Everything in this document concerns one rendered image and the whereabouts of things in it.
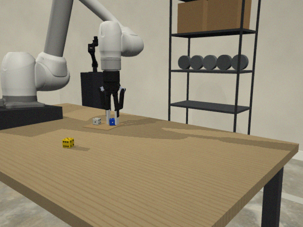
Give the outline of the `white die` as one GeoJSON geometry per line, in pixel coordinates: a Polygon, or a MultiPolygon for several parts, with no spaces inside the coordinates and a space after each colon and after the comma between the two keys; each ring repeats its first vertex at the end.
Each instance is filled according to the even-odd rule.
{"type": "Polygon", "coordinates": [[[101,118],[93,118],[93,125],[100,125],[101,124],[101,118]]]}

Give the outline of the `tan square mat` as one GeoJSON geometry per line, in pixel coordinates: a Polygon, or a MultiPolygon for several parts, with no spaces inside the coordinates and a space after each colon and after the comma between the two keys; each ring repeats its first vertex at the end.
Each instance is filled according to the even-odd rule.
{"type": "Polygon", "coordinates": [[[119,127],[121,125],[124,125],[124,123],[119,123],[117,125],[109,125],[109,124],[107,124],[106,121],[101,121],[100,125],[89,124],[89,125],[83,126],[83,128],[90,128],[90,129],[97,129],[97,130],[108,131],[108,130],[114,129],[116,127],[119,127]]]}

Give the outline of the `yellow die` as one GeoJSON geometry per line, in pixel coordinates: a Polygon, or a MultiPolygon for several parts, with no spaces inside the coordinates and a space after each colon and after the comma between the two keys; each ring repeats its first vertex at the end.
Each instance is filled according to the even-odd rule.
{"type": "Polygon", "coordinates": [[[74,138],[65,138],[62,140],[63,148],[71,148],[74,146],[74,138]]]}

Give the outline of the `blue die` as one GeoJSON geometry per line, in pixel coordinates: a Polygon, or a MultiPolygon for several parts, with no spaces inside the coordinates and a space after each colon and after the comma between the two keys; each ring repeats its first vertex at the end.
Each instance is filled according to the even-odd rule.
{"type": "Polygon", "coordinates": [[[109,119],[109,125],[115,125],[115,119],[114,118],[109,119]]]}

